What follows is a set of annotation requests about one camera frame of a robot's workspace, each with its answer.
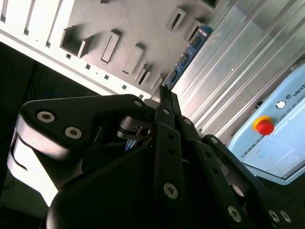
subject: emergency stop button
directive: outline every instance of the emergency stop button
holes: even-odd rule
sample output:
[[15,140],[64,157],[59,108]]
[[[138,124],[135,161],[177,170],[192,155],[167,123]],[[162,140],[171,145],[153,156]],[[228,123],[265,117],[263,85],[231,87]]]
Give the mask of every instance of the emergency stop button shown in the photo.
[[263,120],[256,125],[256,129],[261,135],[269,135],[274,131],[275,126],[273,123]]
[[253,122],[252,128],[259,134],[265,136],[271,134],[274,131],[275,126],[269,116],[262,116]]

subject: blue circuit board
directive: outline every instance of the blue circuit board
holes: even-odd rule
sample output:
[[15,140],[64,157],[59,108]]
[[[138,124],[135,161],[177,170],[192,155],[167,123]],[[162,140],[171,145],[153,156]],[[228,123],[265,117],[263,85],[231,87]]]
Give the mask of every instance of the blue circuit board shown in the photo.
[[191,39],[190,44],[187,46],[185,52],[180,57],[178,63],[165,78],[162,84],[163,86],[166,86],[169,90],[175,86],[212,32],[213,29],[206,25],[203,25],[198,29],[196,34]]

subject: light blue control panel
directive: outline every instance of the light blue control panel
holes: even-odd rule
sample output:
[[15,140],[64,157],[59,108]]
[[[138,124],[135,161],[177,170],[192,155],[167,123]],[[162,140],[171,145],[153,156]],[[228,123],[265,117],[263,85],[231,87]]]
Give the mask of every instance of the light blue control panel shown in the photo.
[[[252,127],[268,116],[274,131]],[[305,64],[294,70],[239,129],[229,149],[255,175],[287,185],[305,173]]]

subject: red button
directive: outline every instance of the red button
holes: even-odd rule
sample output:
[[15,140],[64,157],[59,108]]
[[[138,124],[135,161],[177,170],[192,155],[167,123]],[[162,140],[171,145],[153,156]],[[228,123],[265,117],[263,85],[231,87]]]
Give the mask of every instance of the red button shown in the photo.
[[256,125],[256,129],[261,135],[269,135],[274,131],[275,126],[271,122],[263,120]]

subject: screw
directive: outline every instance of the screw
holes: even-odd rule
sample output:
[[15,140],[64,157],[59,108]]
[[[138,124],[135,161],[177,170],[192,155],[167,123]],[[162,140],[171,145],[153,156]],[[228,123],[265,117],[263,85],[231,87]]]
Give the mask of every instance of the screw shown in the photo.
[[164,113],[166,113],[166,114],[170,114],[170,112],[168,111],[168,110],[166,110],[166,109],[163,109],[163,111],[164,111]]
[[234,208],[233,206],[229,206],[228,207],[228,212],[230,214],[230,216],[238,223],[240,223],[242,221],[242,216],[239,213],[239,211]]
[[77,139],[81,138],[82,133],[81,133],[81,130],[76,127],[68,127],[67,129],[65,129],[65,135],[68,138],[77,140]]
[[284,211],[281,211],[281,215],[283,216],[283,218],[288,222],[288,223],[291,223],[291,219],[289,217],[289,215],[284,212]]
[[135,100],[134,103],[137,105],[137,106],[142,106],[142,103],[140,103],[139,101]]
[[47,111],[41,111],[37,114],[37,118],[44,123],[51,123],[55,121],[55,116]]
[[187,118],[184,120],[186,124],[190,125],[192,124],[192,122],[190,120],[188,120]]
[[216,138],[214,138],[214,137],[211,137],[211,141],[212,141],[214,144],[217,144],[217,143],[218,143],[218,141],[217,141]]
[[171,183],[166,183],[163,187],[165,194],[171,199],[177,199],[178,190],[175,185]]
[[274,211],[269,210],[269,215],[275,222],[278,223],[280,221],[280,218],[277,216],[277,214]]

